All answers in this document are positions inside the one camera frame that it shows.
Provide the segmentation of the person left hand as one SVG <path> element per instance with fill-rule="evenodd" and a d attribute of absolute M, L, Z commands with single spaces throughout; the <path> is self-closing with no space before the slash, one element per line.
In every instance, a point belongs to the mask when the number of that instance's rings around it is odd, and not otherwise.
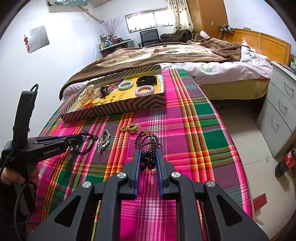
<path fill-rule="evenodd" d="M 33 165 L 34 169 L 31 171 L 31 181 L 33 181 L 36 185 L 39 184 L 39 168 L 37 164 Z M 1 180 L 7 184 L 24 184 L 25 178 L 15 170 L 4 168 L 1 174 Z"/>

